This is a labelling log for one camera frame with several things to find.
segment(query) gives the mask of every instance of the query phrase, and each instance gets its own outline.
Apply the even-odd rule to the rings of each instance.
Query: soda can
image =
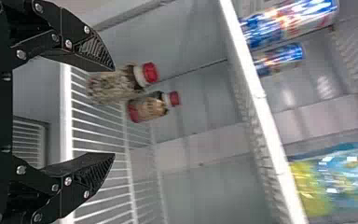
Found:
[[[338,9],[338,0],[298,0],[241,18],[240,24],[249,49],[262,49],[331,25]]]
[[[254,63],[260,77],[269,77],[299,67],[304,58],[301,44],[293,43],[255,55]]]

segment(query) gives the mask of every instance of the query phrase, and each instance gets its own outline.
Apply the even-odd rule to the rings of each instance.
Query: bolt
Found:
[[[18,166],[17,167],[17,175],[25,175],[27,173],[27,167],[26,166]]]
[[[59,185],[53,185],[52,187],[51,187],[51,191],[53,191],[53,192],[57,192],[58,191],[58,189],[59,189]]]
[[[70,186],[72,184],[72,178],[69,176],[66,177],[64,184],[65,184],[65,186]]]
[[[84,33],[87,35],[90,33],[90,28],[88,26],[84,26]]]
[[[87,199],[90,196],[90,192],[88,190],[84,191],[83,197]]]
[[[68,49],[71,49],[72,48],[72,42],[70,40],[66,40],[65,41],[65,46],[68,48]]]
[[[25,59],[27,59],[27,54],[24,51],[18,49],[17,50],[17,57],[19,59],[25,60]]]
[[[38,11],[38,12],[40,12],[40,13],[43,13],[43,7],[42,7],[40,4],[38,4],[38,3],[36,3],[36,4],[34,5],[34,9],[36,9],[36,11]]]
[[[11,74],[10,74],[10,73],[4,73],[4,74],[2,75],[2,79],[3,79],[4,81],[11,81]]]
[[[34,222],[40,222],[41,220],[42,220],[42,215],[41,214],[34,215]]]
[[[58,42],[60,40],[57,35],[51,35],[51,38],[54,42]]]

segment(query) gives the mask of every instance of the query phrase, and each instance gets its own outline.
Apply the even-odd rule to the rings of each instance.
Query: packaged drink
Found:
[[[154,91],[146,96],[129,100],[128,112],[130,119],[135,123],[163,117],[169,110],[180,104],[177,91],[168,94],[162,91]]]
[[[338,0],[298,0],[240,18],[250,50],[291,39],[331,25],[338,14]]]
[[[293,43],[255,55],[254,63],[257,74],[268,77],[298,67],[304,58],[301,44]]]
[[[88,95],[99,105],[109,105],[137,97],[145,92],[145,87],[157,81],[158,70],[153,63],[127,64],[115,72],[91,75]]]

